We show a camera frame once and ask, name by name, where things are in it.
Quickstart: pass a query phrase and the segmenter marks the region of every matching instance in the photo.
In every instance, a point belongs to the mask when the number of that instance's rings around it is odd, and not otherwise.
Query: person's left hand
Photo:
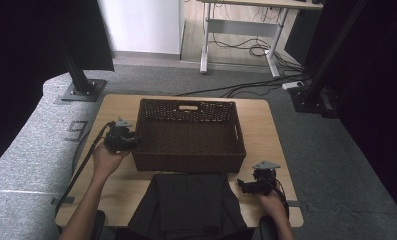
[[[120,166],[124,157],[129,155],[130,151],[111,153],[101,142],[93,152],[94,160],[94,177],[107,179]]]

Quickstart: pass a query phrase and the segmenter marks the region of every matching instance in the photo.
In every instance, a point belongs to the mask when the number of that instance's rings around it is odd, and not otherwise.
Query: basket
[[[138,171],[238,173],[246,156],[235,102],[142,99]]]

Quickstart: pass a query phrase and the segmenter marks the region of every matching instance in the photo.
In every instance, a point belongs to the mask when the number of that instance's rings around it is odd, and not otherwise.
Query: person
[[[130,151],[110,153],[101,142],[93,152],[94,171],[85,195],[61,233],[60,240],[91,239],[95,214],[98,209],[102,190],[108,177],[120,166]],[[272,217],[279,240],[293,240],[291,224],[286,215],[280,196],[272,191],[267,196],[257,195],[266,213]]]

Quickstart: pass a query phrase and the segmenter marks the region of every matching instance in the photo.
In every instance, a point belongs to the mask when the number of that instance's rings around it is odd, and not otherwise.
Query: desk leg
[[[277,70],[277,67],[276,67],[275,60],[273,58],[273,55],[275,54],[276,46],[277,46],[277,44],[279,42],[280,34],[282,33],[282,29],[283,29],[283,26],[285,24],[286,16],[288,15],[288,10],[289,10],[288,8],[283,8],[282,9],[282,15],[281,15],[281,18],[280,18],[280,22],[278,23],[278,27],[276,29],[275,36],[273,38],[273,46],[270,48],[270,50],[266,50],[265,51],[267,62],[269,63],[269,67],[270,67],[270,70],[272,72],[273,78],[280,77],[279,71]]]
[[[204,19],[204,46],[201,50],[201,68],[200,72],[202,74],[207,74],[207,62],[208,62],[208,24],[210,23],[210,10],[211,3],[205,3],[205,8],[207,10],[207,15]]]

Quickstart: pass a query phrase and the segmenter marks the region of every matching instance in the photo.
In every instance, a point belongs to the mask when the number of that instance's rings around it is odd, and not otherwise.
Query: table
[[[201,66],[200,72],[207,73],[208,62],[208,34],[209,33],[224,33],[247,36],[262,36],[273,38],[273,44],[269,50],[265,50],[267,62],[274,78],[279,77],[273,55],[276,51],[276,46],[279,42],[280,34],[282,32],[286,16],[289,9],[303,9],[303,10],[321,10],[323,5],[313,4],[311,0],[300,2],[296,0],[198,0],[205,4],[206,15],[204,16],[204,46],[201,50]],[[259,7],[274,7],[281,8],[281,17],[278,23],[259,23],[259,22],[244,22],[223,19],[211,18],[211,3],[232,4],[243,6],[259,6]]]
[[[238,174],[228,174],[228,177],[230,187],[238,197],[241,213],[247,226],[251,228],[258,227],[259,219],[264,215],[258,199],[250,194],[242,193],[241,188],[236,183],[236,179],[238,178],[245,182],[254,181],[251,175],[253,173],[252,165],[262,160],[268,160],[281,165],[281,168],[277,169],[277,178],[285,189],[287,200],[297,201],[270,107],[264,100],[107,95],[102,102],[86,141],[85,149],[80,158],[81,161],[85,158],[94,138],[107,122],[115,121],[118,117],[122,117],[132,123],[132,129],[135,129],[139,103],[142,98],[235,101],[247,156],[244,159],[240,172]],[[56,217],[57,225],[66,226],[86,192],[89,181],[92,178],[92,173],[93,161],[90,160],[68,195],[74,197],[74,202],[61,206]],[[105,226],[127,226],[153,176],[154,172],[138,172],[132,155],[127,156],[123,160],[117,171],[108,179],[101,196],[99,209],[103,210],[106,214]],[[290,208],[290,221],[293,227],[300,227],[303,224],[299,207]]]

